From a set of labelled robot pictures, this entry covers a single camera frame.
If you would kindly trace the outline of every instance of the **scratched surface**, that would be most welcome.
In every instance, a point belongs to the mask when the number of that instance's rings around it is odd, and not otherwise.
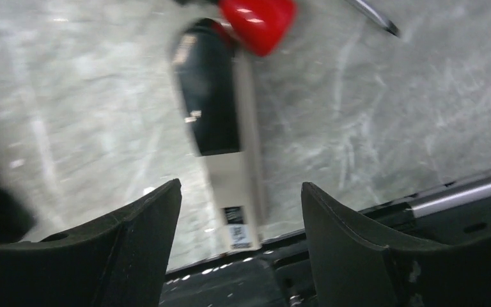
[[[302,228],[300,183],[354,209],[491,168],[491,1],[376,0],[396,39],[344,0],[298,0],[253,59],[269,224]],[[178,177],[169,268],[223,251],[179,112],[168,45],[214,9],[170,0],[0,0],[0,185],[36,240]]]

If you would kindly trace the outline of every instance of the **screwdriver tip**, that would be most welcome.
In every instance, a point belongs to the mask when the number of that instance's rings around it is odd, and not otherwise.
[[[400,29],[394,24],[392,21],[390,22],[389,26],[385,28],[385,31],[388,33],[391,33],[392,35],[399,37],[400,36]]]

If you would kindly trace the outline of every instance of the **pen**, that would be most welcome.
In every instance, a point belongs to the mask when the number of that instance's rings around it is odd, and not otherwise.
[[[376,10],[370,3],[367,3],[364,0],[347,0],[347,2],[357,8],[357,10],[361,11],[361,13],[367,16],[367,18],[371,19],[388,33],[391,33],[394,36],[399,36],[400,30],[398,27],[396,27],[396,25],[385,15]]]

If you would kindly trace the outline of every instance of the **white sticker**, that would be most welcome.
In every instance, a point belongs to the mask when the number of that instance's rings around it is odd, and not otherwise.
[[[233,249],[250,248],[252,246],[249,227],[246,224],[229,224],[227,227]]]

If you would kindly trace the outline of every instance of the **marble tabletop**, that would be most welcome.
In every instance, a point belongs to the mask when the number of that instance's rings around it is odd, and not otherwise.
[[[491,168],[491,1],[297,0],[254,63],[269,222],[302,228],[300,184],[353,209]],[[183,203],[169,268],[224,252],[205,170],[180,116],[169,45],[208,5],[0,0],[0,186],[41,239],[172,178]]]

